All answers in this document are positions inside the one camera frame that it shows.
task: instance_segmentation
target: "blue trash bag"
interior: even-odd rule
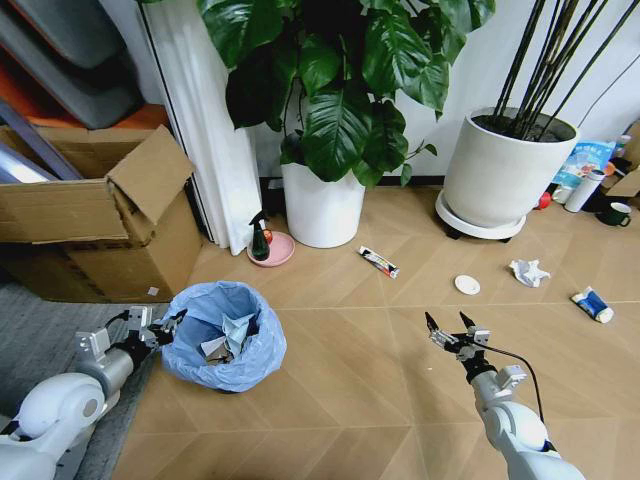
[[[276,313],[256,290],[240,282],[200,283],[180,292],[163,320],[188,309],[173,343],[162,347],[162,363],[183,380],[209,388],[244,392],[278,370],[287,341]],[[240,318],[257,313],[258,333],[248,336],[230,363],[207,365],[200,344],[220,337],[222,314]]]

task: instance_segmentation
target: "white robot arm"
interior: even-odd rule
[[[106,326],[78,332],[76,372],[36,385],[0,435],[0,480],[71,480],[95,423],[118,402],[120,388],[142,360],[173,341],[185,314],[158,325],[150,307],[131,307],[110,320],[120,318],[129,327],[128,337],[115,345]]]
[[[485,350],[503,353],[488,346],[491,332],[477,327],[460,312],[467,332],[452,335],[440,330],[429,313],[425,315],[431,340],[444,350],[455,353],[467,371],[467,381],[473,387],[476,410],[484,423],[487,439],[504,456],[509,478],[585,480],[576,467],[560,457],[540,417],[530,408],[513,401],[515,388],[527,374],[518,365],[497,372],[484,358]]]

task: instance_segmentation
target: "plant pot saucer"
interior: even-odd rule
[[[269,258],[266,260],[256,260],[251,255],[251,245],[247,247],[247,256],[256,265],[261,267],[277,267],[291,258],[296,249],[295,240],[286,233],[272,232],[273,240],[269,244]]]
[[[460,234],[464,233],[476,238],[508,241],[511,237],[517,235],[520,230],[522,230],[524,222],[527,220],[525,215],[514,223],[500,225],[498,227],[479,227],[477,225],[473,225],[465,222],[461,218],[458,218],[456,214],[451,211],[449,205],[447,205],[444,199],[444,190],[440,191],[438,199],[436,200],[436,212],[442,221],[453,229],[453,231],[447,233],[447,235],[452,238],[458,238],[460,237]]]

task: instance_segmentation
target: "white plant pot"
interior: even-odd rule
[[[287,223],[291,235],[316,248],[331,248],[355,237],[365,188],[351,171],[337,182],[323,182],[307,167],[282,165]]]
[[[465,118],[444,180],[444,197],[453,213],[488,228],[513,224],[535,207],[579,138],[573,126],[560,120],[550,129],[566,140],[555,143],[504,137],[472,120],[492,112],[486,108]]]

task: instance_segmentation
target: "spray bottle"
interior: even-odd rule
[[[263,261],[269,258],[269,243],[267,242],[266,237],[264,236],[264,231],[262,230],[262,225],[260,225],[260,220],[264,220],[265,222],[268,220],[264,211],[258,212],[258,214],[253,217],[253,220],[249,222],[249,225],[253,225],[253,243],[251,244],[251,255],[258,261]]]

